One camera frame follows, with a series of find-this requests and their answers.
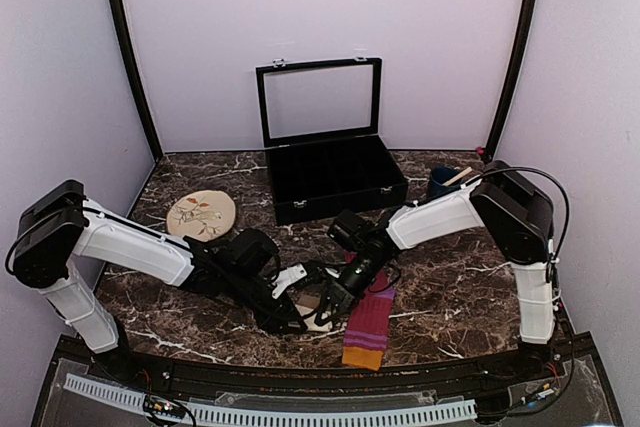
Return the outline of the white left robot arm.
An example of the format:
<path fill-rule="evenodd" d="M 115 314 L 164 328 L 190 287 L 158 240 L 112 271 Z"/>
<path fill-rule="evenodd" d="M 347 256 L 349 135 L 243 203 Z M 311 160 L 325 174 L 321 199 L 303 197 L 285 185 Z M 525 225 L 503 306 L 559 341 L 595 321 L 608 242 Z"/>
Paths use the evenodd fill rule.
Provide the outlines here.
<path fill-rule="evenodd" d="M 22 213 L 5 269 L 43 295 L 93 353 L 103 354 L 103 368 L 120 383 L 140 376 L 140 359 L 124 347 L 124 334 L 78 273 L 76 257 L 125 267 L 207 298 L 225 294 L 250 309 L 258 327 L 271 334 L 307 330 L 305 315 L 286 293 L 306 274 L 291 267 L 272 280 L 263 277 L 269 262 L 280 261 L 277 245 L 264 232 L 246 229 L 231 240 L 212 241 L 162 234 L 103 208 L 70 179 Z"/>

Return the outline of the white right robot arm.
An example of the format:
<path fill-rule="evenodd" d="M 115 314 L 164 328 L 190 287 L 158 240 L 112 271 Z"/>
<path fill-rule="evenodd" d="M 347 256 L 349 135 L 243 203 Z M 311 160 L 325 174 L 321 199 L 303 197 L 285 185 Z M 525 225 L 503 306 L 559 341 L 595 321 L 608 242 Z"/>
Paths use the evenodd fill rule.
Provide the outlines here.
<path fill-rule="evenodd" d="M 378 273 L 402 252 L 473 228 L 484 228 L 514 271 L 520 310 L 519 336 L 527 345 L 510 360 L 521 381 L 534 379 L 549 363 L 544 346 L 555 330 L 554 204 L 527 179 L 528 167 L 496 161 L 471 180 L 435 198 L 391 209 L 375 223 L 341 212 L 329 237 L 353 260 L 329 281 L 314 321 L 325 325 L 349 313 Z"/>

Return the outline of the brown and white sock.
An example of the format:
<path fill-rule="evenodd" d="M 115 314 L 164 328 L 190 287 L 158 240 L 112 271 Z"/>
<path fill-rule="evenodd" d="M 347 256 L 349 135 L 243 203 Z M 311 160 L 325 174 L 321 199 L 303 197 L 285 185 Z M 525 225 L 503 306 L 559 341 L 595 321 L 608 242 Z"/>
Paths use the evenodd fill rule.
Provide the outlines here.
<path fill-rule="evenodd" d="M 320 312 L 320 307 L 323 305 L 324 301 L 325 299 L 321 295 L 301 294 L 295 302 L 295 307 L 300 316 L 303 317 L 308 332 L 329 333 L 344 327 L 345 322 L 341 319 L 330 321 L 323 325 L 318 323 L 316 320 L 318 315 L 321 315 L 321 319 L 325 320 L 331 314 L 328 306 L 326 306 L 324 312 Z"/>

